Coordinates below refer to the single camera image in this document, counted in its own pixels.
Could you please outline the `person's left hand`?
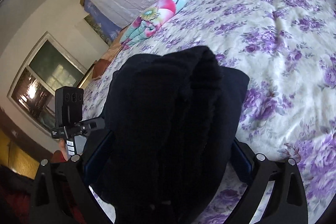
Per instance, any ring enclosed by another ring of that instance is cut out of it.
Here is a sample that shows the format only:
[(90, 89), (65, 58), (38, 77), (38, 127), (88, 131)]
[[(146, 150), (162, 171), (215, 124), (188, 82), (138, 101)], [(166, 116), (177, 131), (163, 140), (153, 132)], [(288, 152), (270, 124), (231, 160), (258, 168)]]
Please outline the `person's left hand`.
[(59, 139), (58, 141), (59, 150), (62, 153), (62, 157), (65, 161), (68, 161), (68, 155), (66, 150), (66, 142), (64, 139)]

